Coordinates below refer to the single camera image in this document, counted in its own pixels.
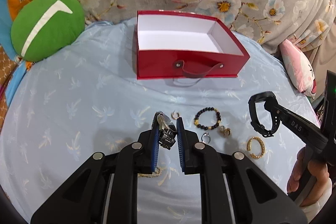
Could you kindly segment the person right hand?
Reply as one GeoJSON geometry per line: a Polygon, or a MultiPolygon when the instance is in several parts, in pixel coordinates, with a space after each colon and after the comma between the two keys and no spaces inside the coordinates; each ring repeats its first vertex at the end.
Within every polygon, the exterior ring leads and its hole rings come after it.
{"type": "MultiPolygon", "coordinates": [[[[297,160],[287,184],[288,193],[295,192],[299,187],[299,179],[301,178],[304,171],[304,156],[305,147],[303,147],[297,154],[297,160]]],[[[311,175],[316,178],[316,182],[308,196],[300,204],[301,207],[310,206],[316,203],[322,197],[324,191],[328,188],[328,183],[331,182],[326,163],[320,162],[318,160],[311,160],[308,162],[307,168],[311,175]]]]}

